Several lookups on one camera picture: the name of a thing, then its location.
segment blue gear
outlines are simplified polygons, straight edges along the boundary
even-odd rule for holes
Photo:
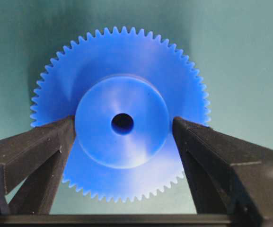
[[[208,94],[189,57],[134,27],[96,30],[63,49],[41,73],[31,106],[33,127],[75,115],[63,182],[91,197],[133,201],[183,177],[172,120],[209,121]]]

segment gear tooth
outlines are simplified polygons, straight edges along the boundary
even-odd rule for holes
[[[41,78],[43,78],[43,80],[46,80],[47,76],[48,76],[48,73],[42,72],[42,73],[40,73],[40,76],[41,76]]]
[[[207,85],[205,84],[199,84],[202,91],[204,91],[207,88]]]
[[[152,195],[153,195],[153,196],[157,196],[157,189],[154,190],[154,191],[152,191]]]
[[[61,57],[63,57],[64,54],[65,54],[65,52],[63,52],[63,51],[58,51],[58,52],[56,52],[56,56],[57,56],[59,59],[60,59]]]
[[[37,104],[33,104],[33,105],[30,107],[30,109],[36,112],[36,111],[38,110],[38,105],[37,105]]]
[[[175,54],[177,54],[179,57],[183,56],[184,51],[179,49],[179,50],[175,50]]]
[[[148,198],[150,197],[150,193],[147,192],[147,193],[145,193],[143,196],[144,196],[146,199],[148,199]]]
[[[56,58],[51,58],[51,59],[50,59],[50,62],[51,62],[52,65],[56,65],[57,62],[58,62],[58,59],[56,59]]]
[[[153,32],[149,31],[148,34],[147,34],[147,37],[153,39]]]
[[[104,35],[109,35],[110,31],[107,27],[104,28]]]
[[[38,81],[36,82],[36,84],[37,84],[39,87],[43,87],[44,81],[43,81],[43,80],[38,80]]]
[[[192,62],[192,61],[189,61],[189,62],[187,63],[187,66],[189,66],[191,69],[193,69],[193,67],[195,66],[195,63]]]
[[[171,182],[169,181],[166,185],[165,185],[166,188],[170,189],[171,188]]]
[[[86,196],[86,195],[88,195],[88,194],[91,194],[91,192],[90,192],[89,190],[86,191],[86,190],[83,188],[83,195]]]
[[[111,196],[106,197],[106,202],[110,202],[111,199],[112,199]]]
[[[200,81],[200,77],[198,76],[199,74],[199,69],[191,69],[191,73],[192,75],[195,76],[196,79],[198,79]]]
[[[138,35],[140,36],[145,36],[145,30],[144,29],[141,29],[138,33]]]
[[[122,33],[122,34],[128,34],[126,26],[123,26],[123,27],[122,27],[121,33]]]
[[[41,89],[36,88],[36,89],[33,90],[33,92],[36,93],[37,95],[40,95]]]
[[[130,30],[130,34],[136,34],[136,30],[135,30],[135,27],[132,27],[131,30]]]
[[[84,37],[82,37],[82,36],[79,36],[78,39],[79,39],[79,44],[85,42],[85,39],[84,39]]]
[[[69,181],[69,178],[67,178],[65,175],[62,176],[62,183],[67,183]]]
[[[204,117],[204,122],[210,122],[210,121],[211,121],[211,117],[209,117],[209,116]]]
[[[119,196],[118,196],[118,195],[117,195],[116,197],[115,197],[115,196],[113,197],[113,201],[114,201],[114,202],[118,202],[118,201],[119,201],[119,199],[120,199],[120,198],[119,198]]]
[[[101,200],[105,197],[105,195],[103,195],[103,194],[97,195],[97,196],[98,196],[98,200],[99,200],[99,201],[101,201]]]
[[[169,40],[168,39],[164,39],[161,41],[161,44],[165,45],[165,46],[169,46]]]
[[[74,40],[71,40],[70,45],[73,48],[73,47],[76,47],[78,44]]]
[[[209,96],[209,93],[208,92],[203,92],[203,98],[207,98]]]
[[[65,51],[65,53],[71,50],[69,46],[63,46],[62,48]]]
[[[117,29],[116,26],[113,27],[113,32],[112,32],[112,34],[119,34],[119,31],[118,31],[118,29]]]
[[[75,186],[75,183],[69,182],[69,188],[73,188]]]
[[[208,99],[204,99],[203,103],[205,107],[210,105],[210,101]]]
[[[38,102],[38,96],[32,97],[31,100],[32,100],[32,102],[34,102],[34,103],[37,104],[37,102]]]
[[[93,36],[90,32],[87,32],[87,40],[93,39]]]
[[[160,42],[160,41],[161,41],[161,35],[155,36],[154,39],[155,39],[156,41]]]
[[[119,198],[119,200],[121,200],[123,203],[126,203],[127,202],[127,197]]]
[[[31,122],[30,126],[31,126],[32,128],[36,127],[36,126],[37,126],[37,123],[36,123],[36,122],[37,122],[37,120]]]
[[[126,199],[126,203],[128,203],[128,202],[130,202],[130,203],[133,202],[133,197],[131,197],[131,198],[128,197],[128,198]]]
[[[175,49],[176,49],[176,44],[171,44],[171,45],[169,46],[169,48],[170,48],[172,51],[175,51]]]
[[[178,183],[177,177],[175,177],[175,178],[172,180],[172,183],[173,183],[173,184],[177,184],[177,183]]]
[[[97,193],[92,193],[92,192],[90,192],[90,197],[93,199],[94,197],[96,197],[97,196]]]
[[[49,65],[45,65],[45,69],[49,72],[51,71],[53,68],[53,65],[49,64]]]
[[[197,76],[198,82],[201,83],[203,81],[203,77]]]
[[[100,33],[100,31],[98,29],[95,30],[95,37],[101,37],[102,34]]]
[[[76,187],[75,187],[75,191],[76,191],[76,192],[80,192],[82,189],[83,189],[83,188],[80,187],[80,186],[78,186],[78,185],[76,185]]]
[[[36,113],[31,114],[31,115],[30,115],[30,118],[36,120]]]
[[[205,107],[205,109],[204,109],[204,114],[209,114],[209,113],[211,113],[211,110],[210,110],[209,108],[206,108],[206,107]]]
[[[182,60],[187,63],[189,61],[189,55],[183,55]]]

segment green background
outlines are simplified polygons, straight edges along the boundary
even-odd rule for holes
[[[161,34],[200,69],[210,126],[273,148],[273,0],[0,0],[0,139],[29,130],[44,65],[70,40],[104,27]],[[61,184],[52,213],[193,213],[185,179],[128,203]]]

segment clamp jaw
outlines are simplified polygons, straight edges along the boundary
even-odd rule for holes
[[[173,135],[198,213],[273,227],[273,150],[176,117]]]

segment plastic gear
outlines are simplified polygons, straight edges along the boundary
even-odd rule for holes
[[[96,30],[63,49],[41,73],[31,106],[33,127],[75,115],[63,183],[107,201],[141,200],[177,183],[173,117],[209,121],[206,86],[189,57],[134,27]]]

